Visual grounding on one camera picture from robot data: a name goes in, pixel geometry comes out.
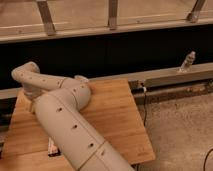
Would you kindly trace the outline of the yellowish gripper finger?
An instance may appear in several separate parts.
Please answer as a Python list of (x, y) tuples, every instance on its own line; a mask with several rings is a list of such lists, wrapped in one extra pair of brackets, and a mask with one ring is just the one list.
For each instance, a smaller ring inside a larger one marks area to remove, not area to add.
[(27, 111), (34, 114), (35, 113), (34, 101), (27, 99), (26, 103), (27, 103), (27, 107), (26, 107)]

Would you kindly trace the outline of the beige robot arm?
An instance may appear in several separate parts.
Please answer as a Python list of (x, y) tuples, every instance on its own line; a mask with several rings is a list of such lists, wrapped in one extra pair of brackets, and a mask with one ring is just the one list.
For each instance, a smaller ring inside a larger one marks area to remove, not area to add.
[(42, 74), (34, 62), (13, 69), (11, 75), (22, 84), (37, 120), (75, 171), (134, 171), (80, 113), (91, 99), (85, 77)]

